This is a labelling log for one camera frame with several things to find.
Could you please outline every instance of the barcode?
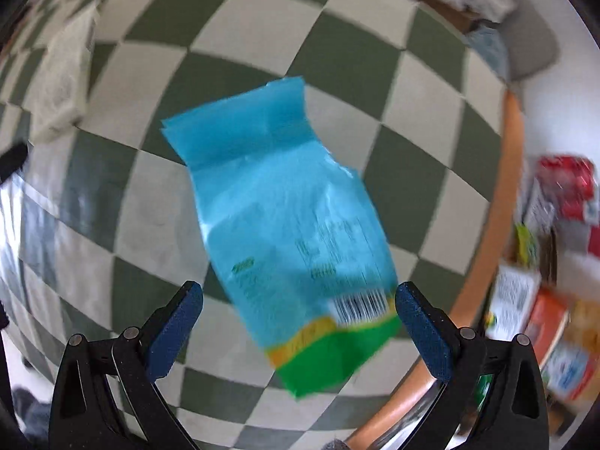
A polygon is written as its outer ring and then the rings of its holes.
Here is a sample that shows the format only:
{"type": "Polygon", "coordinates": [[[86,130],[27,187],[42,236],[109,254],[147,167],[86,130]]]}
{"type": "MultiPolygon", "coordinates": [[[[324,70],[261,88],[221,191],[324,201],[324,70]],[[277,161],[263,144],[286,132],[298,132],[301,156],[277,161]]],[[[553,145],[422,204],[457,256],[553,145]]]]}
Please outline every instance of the barcode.
{"type": "Polygon", "coordinates": [[[329,303],[338,325],[373,321],[388,312],[388,299],[383,290],[345,294],[329,303]]]}
{"type": "Polygon", "coordinates": [[[523,305],[527,299],[527,287],[517,284],[520,280],[515,279],[514,276],[505,275],[505,273],[499,273],[500,279],[496,281],[499,289],[497,292],[498,298],[518,309],[523,311],[523,305]]]}

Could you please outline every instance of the blue and white package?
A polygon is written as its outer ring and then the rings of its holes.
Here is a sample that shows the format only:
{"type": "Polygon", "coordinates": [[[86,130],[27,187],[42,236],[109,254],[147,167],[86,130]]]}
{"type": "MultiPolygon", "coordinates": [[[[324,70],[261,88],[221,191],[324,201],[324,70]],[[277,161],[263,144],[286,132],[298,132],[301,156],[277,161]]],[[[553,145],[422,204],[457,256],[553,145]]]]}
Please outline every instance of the blue and white package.
{"type": "Polygon", "coordinates": [[[295,395],[345,380],[397,332],[394,265],[358,173],[286,78],[163,120],[187,165],[205,248],[295,395]]]}

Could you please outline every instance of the clutter of grocery items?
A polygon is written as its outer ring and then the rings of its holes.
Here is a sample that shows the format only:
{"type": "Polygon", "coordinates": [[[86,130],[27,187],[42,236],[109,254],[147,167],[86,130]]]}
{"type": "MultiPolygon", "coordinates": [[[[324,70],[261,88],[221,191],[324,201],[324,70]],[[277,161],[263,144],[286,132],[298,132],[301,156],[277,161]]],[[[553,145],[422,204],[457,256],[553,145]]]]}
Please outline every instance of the clutter of grocery items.
{"type": "Polygon", "coordinates": [[[590,160],[557,155],[526,161],[514,235],[483,320],[490,338],[525,333],[531,339],[554,436],[600,393],[600,303],[557,288],[557,249],[600,257],[598,198],[590,160]]]}

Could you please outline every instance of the table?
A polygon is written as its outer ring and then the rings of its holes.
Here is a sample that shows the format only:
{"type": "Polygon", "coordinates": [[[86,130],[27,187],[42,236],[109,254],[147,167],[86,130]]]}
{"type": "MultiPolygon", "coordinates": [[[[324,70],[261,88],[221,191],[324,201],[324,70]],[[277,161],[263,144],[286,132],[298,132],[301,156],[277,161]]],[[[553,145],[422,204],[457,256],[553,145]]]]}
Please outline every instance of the table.
{"type": "MultiPolygon", "coordinates": [[[[33,9],[0,63],[0,147],[28,136],[44,47],[91,1],[33,9]]],[[[72,333],[139,325],[194,279],[203,314],[157,385],[200,448],[320,448],[389,400],[418,356],[402,329],[345,384],[287,394],[211,268],[187,171],[160,133],[161,119],[285,75],[304,76],[317,135],[361,172],[398,277],[452,308],[504,154],[505,86],[458,33],[413,0],[102,0],[88,112],[0,189],[0,298],[38,371],[54,380],[72,333]]]]}

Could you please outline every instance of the screw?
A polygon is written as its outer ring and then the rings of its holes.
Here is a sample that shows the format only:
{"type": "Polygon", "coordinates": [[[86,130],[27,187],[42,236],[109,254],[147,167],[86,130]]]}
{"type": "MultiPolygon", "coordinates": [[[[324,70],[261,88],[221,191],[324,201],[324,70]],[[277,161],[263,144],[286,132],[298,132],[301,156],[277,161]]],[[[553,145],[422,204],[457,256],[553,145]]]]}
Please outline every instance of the screw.
{"type": "Polygon", "coordinates": [[[73,335],[71,338],[69,338],[69,345],[72,345],[73,347],[77,347],[81,341],[83,340],[83,336],[79,335],[79,333],[77,333],[76,335],[73,335]]]}
{"type": "Polygon", "coordinates": [[[475,338],[475,330],[469,328],[468,326],[463,326],[460,329],[460,336],[462,336],[464,339],[472,340],[475,338]]]}
{"type": "Polygon", "coordinates": [[[140,330],[135,326],[130,326],[123,332],[123,336],[128,340],[133,340],[137,335],[140,334],[140,330]]]}
{"type": "Polygon", "coordinates": [[[527,335],[523,335],[522,333],[517,335],[517,341],[521,345],[529,345],[529,337],[527,335]]]}

